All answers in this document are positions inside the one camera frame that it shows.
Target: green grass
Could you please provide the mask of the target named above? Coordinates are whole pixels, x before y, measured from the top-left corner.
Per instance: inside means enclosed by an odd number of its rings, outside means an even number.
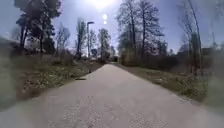
[[[158,70],[150,70],[139,67],[116,66],[133,73],[139,77],[151,81],[157,85],[169,89],[179,95],[183,95],[196,101],[203,101],[207,92],[207,81],[199,81],[192,76],[183,76]]]

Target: sky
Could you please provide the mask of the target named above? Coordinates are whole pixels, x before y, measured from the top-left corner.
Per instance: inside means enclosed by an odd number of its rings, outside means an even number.
[[[197,11],[200,33],[204,46],[211,45],[211,19],[208,10],[202,9],[203,0],[197,0],[199,8]],[[53,20],[53,24],[57,30],[60,23],[69,29],[71,32],[70,47],[74,46],[76,40],[76,24],[77,19],[82,18],[85,21],[94,21],[95,24],[90,25],[90,29],[98,32],[100,28],[106,28],[112,37],[111,45],[118,45],[118,24],[115,19],[119,5],[122,0],[63,0],[60,11],[62,12],[59,18]],[[168,43],[168,49],[173,49],[175,52],[179,50],[182,44],[182,28],[178,24],[178,9],[179,0],[153,0],[153,3],[159,9],[160,25],[165,34],[165,41]],[[12,28],[15,26],[16,20],[21,12],[14,7],[14,0],[0,1],[0,35],[6,38],[10,37]],[[103,15],[107,14],[107,24],[104,24]],[[224,41],[224,23],[222,20],[214,22],[214,32],[216,42]]]

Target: tree trunk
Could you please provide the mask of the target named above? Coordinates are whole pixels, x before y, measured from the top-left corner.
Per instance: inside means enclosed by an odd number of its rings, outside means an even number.
[[[81,59],[81,56],[80,56],[80,45],[81,45],[81,41],[78,39],[78,44],[77,44],[77,50],[76,50],[76,56],[77,56],[77,60],[80,60]]]
[[[21,35],[20,35],[20,47],[21,47],[21,48],[24,48],[24,43],[23,43],[24,30],[25,30],[25,26],[22,26],[22,27],[21,27]]]
[[[24,35],[24,37],[23,37],[23,48],[24,48],[24,45],[25,45],[25,42],[26,42],[27,34],[28,34],[28,28],[26,27],[25,35]]]
[[[143,14],[142,14],[142,18],[143,18],[143,39],[142,39],[142,58],[144,57],[144,53],[145,53],[145,12],[143,10]]]
[[[40,36],[40,54],[43,53],[43,33]]]

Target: path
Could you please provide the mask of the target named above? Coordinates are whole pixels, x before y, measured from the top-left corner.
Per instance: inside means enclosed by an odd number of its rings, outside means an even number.
[[[224,118],[112,65],[0,113],[1,128],[223,128]]]

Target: grass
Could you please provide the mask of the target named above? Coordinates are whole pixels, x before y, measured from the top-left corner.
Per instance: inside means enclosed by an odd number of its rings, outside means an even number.
[[[116,64],[116,66],[193,100],[202,102],[206,97],[207,81],[199,81],[192,76],[183,76],[158,70],[125,67],[120,64]]]
[[[23,56],[13,59],[13,75],[16,78],[17,98],[38,96],[49,88],[64,85],[101,67],[96,62],[79,61],[75,65],[53,65],[46,57]]]

